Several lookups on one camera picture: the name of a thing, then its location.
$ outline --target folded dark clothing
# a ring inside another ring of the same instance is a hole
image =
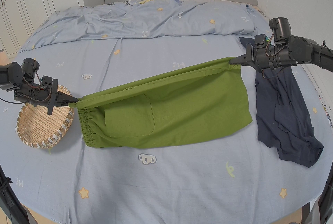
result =
[[[254,45],[254,39],[240,40],[244,47]],[[324,146],[314,137],[310,114],[291,68],[280,70],[265,69],[268,79],[256,73],[258,140],[276,147],[281,160],[311,167]]]

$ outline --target woven basket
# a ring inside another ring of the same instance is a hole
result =
[[[72,95],[63,85],[58,91]],[[51,148],[68,131],[74,117],[71,107],[54,107],[52,115],[47,114],[47,107],[24,104],[16,122],[16,133],[23,143],[34,148]]]

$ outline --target orange star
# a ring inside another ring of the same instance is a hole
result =
[[[84,187],[82,187],[82,189],[79,191],[79,193],[81,194],[81,198],[89,198],[89,191],[86,190]]]
[[[285,197],[287,196],[287,189],[281,188],[280,196],[281,196],[282,198],[285,198]]]

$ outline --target yellow cartoon character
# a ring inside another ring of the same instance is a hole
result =
[[[153,1],[153,0],[142,0],[142,1],[140,1],[139,3],[140,3],[140,4],[145,4],[146,2],[150,2],[150,1]]]

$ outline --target green pants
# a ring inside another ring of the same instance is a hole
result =
[[[87,95],[77,107],[90,147],[153,148],[231,135],[252,122],[240,65],[214,60]]]

